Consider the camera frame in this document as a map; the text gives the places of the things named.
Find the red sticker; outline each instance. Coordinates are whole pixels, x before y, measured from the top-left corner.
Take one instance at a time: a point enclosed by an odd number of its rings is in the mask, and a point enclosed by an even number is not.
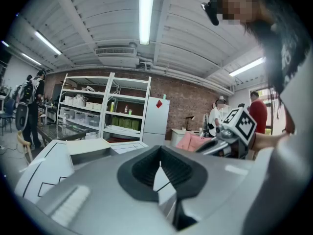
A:
[[[158,108],[160,108],[161,105],[162,105],[162,102],[159,100],[159,101],[157,102],[156,106],[157,106]]]

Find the fluorescent light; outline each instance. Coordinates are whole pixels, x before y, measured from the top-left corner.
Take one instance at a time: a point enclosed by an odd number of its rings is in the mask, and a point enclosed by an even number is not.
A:
[[[9,45],[5,41],[1,41],[5,46],[9,47]]]
[[[141,45],[148,45],[153,0],[139,0],[139,40]]]
[[[31,57],[27,56],[26,54],[22,53],[22,55],[26,58],[28,58],[29,60],[33,61],[34,63],[41,65],[41,63],[38,63],[36,60],[32,59]]]
[[[242,73],[244,71],[247,71],[248,69],[251,69],[251,68],[253,68],[253,67],[255,67],[255,66],[257,66],[257,65],[259,65],[261,63],[264,63],[264,62],[265,62],[265,58],[261,57],[261,58],[255,60],[255,61],[253,61],[252,63],[247,64],[246,66],[243,66],[240,69],[233,71],[229,75],[236,76],[236,75],[238,75],[238,74],[240,74],[240,73]]]
[[[46,45],[48,45],[55,53],[57,53],[58,55],[61,55],[62,53],[56,48],[54,47],[46,38],[44,38],[39,32],[35,32],[35,35],[41,40],[43,41]]]

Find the ceiling vent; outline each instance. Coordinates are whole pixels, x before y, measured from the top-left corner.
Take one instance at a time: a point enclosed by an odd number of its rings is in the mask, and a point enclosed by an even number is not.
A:
[[[99,48],[95,49],[95,53],[99,57],[103,56],[127,56],[127,57],[135,57],[137,56],[136,48],[132,47],[107,47],[107,48]]]

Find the glass table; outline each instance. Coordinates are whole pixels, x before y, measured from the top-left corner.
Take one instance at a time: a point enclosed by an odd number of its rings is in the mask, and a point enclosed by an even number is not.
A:
[[[51,142],[54,139],[57,140],[76,140],[86,136],[87,131],[80,131],[70,126],[62,125],[43,125],[37,126],[38,133],[43,137],[44,144]]]

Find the pink cloth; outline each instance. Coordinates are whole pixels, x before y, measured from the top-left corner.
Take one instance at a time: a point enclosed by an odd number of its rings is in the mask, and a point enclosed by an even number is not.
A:
[[[191,135],[189,132],[186,132],[176,147],[187,151],[195,151],[208,140],[211,140],[211,138],[200,138],[199,136]]]

